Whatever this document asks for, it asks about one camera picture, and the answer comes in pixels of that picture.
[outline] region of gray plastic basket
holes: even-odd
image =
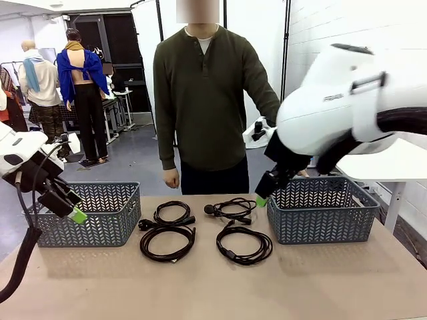
[[[282,245],[367,241],[380,205],[345,177],[292,179],[268,201]]]
[[[39,247],[120,247],[129,239],[141,217],[139,183],[70,183],[83,201],[78,207],[87,214],[83,224],[61,219],[40,203]]]

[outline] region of man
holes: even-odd
[[[78,30],[70,28],[66,35],[68,44],[57,56],[59,83],[64,104],[69,111],[71,103],[75,101],[86,154],[83,165],[87,167],[104,163],[108,158],[101,99],[109,95],[109,91],[99,57],[83,48]]]
[[[279,99],[250,43],[216,24],[217,0],[178,0],[177,6],[189,24],[160,43],[154,58],[164,181],[179,187],[176,130],[184,195],[249,193],[244,90],[272,122]]]
[[[21,44],[24,51],[24,61],[19,68],[19,84],[22,93],[27,96],[31,107],[34,108],[48,143],[63,133],[61,102],[56,88],[59,87],[58,70],[51,62],[44,60],[35,48],[32,40]],[[58,157],[66,158],[69,155],[68,146],[58,151]]]

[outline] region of man's hand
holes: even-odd
[[[166,185],[169,188],[178,189],[179,188],[178,170],[176,168],[170,169],[170,170],[163,170],[163,180],[165,181]]]

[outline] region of white undershirt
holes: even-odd
[[[189,37],[193,37],[193,35],[191,35],[191,34],[188,33],[187,27],[185,27],[185,32],[187,33],[187,35]],[[211,44],[212,38],[213,37],[210,37],[210,38],[207,38],[207,39],[199,39],[199,38],[197,38],[197,40],[200,43],[200,47],[201,47],[201,50],[203,51],[204,55],[206,54],[207,48],[209,48],[209,45]]]

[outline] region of camouflage pants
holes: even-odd
[[[55,140],[55,137],[60,137],[64,133],[59,106],[54,105],[52,107],[42,107],[31,101],[30,104],[31,107],[35,109],[37,118],[43,128],[43,132],[47,136],[47,143],[52,143]],[[70,150],[67,145],[63,146],[58,151],[58,157],[67,157],[69,155],[69,151]]]

